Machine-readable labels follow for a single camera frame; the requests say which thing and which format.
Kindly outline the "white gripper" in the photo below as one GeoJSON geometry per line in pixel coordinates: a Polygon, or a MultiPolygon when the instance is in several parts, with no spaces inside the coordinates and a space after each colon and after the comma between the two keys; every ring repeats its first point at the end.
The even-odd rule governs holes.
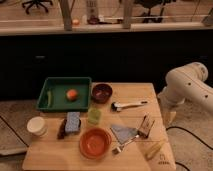
{"type": "Polygon", "coordinates": [[[175,106],[162,104],[161,113],[162,113],[163,123],[166,127],[168,127],[173,122],[176,116],[175,106]]]}

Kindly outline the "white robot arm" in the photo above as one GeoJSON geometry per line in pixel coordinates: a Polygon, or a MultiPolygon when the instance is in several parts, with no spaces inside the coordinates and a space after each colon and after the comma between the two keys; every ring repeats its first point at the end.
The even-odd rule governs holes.
{"type": "Polygon", "coordinates": [[[205,84],[207,78],[208,69],[200,62],[174,68],[166,74],[166,86],[157,95],[165,126],[169,126],[174,120],[174,108],[183,104],[186,99],[213,114],[213,87],[205,84]]]}

